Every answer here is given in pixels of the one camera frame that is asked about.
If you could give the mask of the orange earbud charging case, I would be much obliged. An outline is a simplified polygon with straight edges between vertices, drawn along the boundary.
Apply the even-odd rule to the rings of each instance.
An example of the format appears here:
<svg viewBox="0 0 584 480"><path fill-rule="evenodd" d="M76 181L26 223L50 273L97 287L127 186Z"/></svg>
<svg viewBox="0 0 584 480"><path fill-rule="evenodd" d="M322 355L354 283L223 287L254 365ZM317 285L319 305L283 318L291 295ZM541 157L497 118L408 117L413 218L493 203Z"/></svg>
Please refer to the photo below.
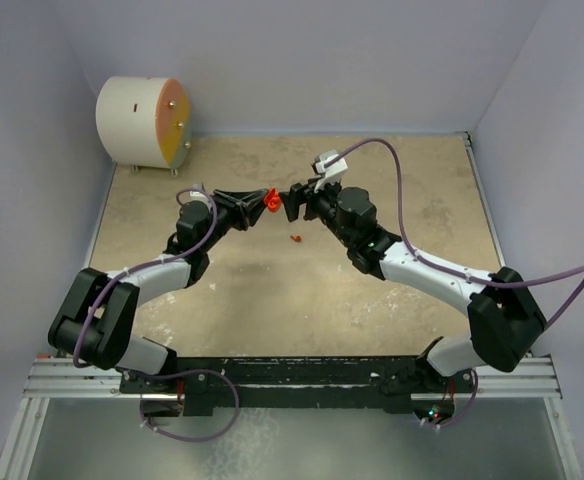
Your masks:
<svg viewBox="0 0 584 480"><path fill-rule="evenodd" d="M268 193L265 195L263 201L267 209L272 213L277 212L282 206L281 197L275 188L270 188L268 190Z"/></svg>

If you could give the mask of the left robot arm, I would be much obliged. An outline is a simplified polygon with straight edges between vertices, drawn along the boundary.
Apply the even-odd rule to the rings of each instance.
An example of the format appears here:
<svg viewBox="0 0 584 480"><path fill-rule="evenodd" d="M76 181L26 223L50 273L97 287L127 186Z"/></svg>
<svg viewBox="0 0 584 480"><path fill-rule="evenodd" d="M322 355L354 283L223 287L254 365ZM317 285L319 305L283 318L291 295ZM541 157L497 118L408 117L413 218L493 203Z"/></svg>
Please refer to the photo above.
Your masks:
<svg viewBox="0 0 584 480"><path fill-rule="evenodd" d="M134 344L137 308L197 283L209 266L209 250L230 230L253 227L268 208L271 190L186 192L190 199L177 201L175 232L161 255L118 271L88 267L77 273L47 335L48 344L70 354L75 367L121 366Z"/></svg>

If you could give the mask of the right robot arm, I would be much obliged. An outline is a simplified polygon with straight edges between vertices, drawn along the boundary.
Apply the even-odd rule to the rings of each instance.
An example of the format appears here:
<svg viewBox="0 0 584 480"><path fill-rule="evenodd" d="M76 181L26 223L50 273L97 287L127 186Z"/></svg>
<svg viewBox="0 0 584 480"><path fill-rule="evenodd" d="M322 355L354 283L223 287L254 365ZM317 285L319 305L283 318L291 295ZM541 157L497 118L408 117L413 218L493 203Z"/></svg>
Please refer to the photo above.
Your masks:
<svg viewBox="0 0 584 480"><path fill-rule="evenodd" d="M416 376L428 391L439 391L453 375L478 366L513 371L546 330L545 316L529 289L518 285L522 278L515 270L491 273L429 254L414 256L406 240L378 223L364 189L328 184L315 190L297 183L280 198L288 220L319 219L361 273L415 288L467 317L468 334L441 337L423 352Z"/></svg>

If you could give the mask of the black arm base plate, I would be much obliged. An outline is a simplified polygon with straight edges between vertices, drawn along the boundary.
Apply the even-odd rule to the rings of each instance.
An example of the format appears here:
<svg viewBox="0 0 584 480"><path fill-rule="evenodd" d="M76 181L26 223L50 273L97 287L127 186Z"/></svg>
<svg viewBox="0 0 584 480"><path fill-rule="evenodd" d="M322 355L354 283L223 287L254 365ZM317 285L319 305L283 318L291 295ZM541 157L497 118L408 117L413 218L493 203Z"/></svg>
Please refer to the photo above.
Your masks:
<svg viewBox="0 0 584 480"><path fill-rule="evenodd" d="M472 373L450 378L415 355L319 357L174 357L158 377L124 373L121 390L138 394L145 412L209 416L221 408L374 409L391 414L471 393Z"/></svg>

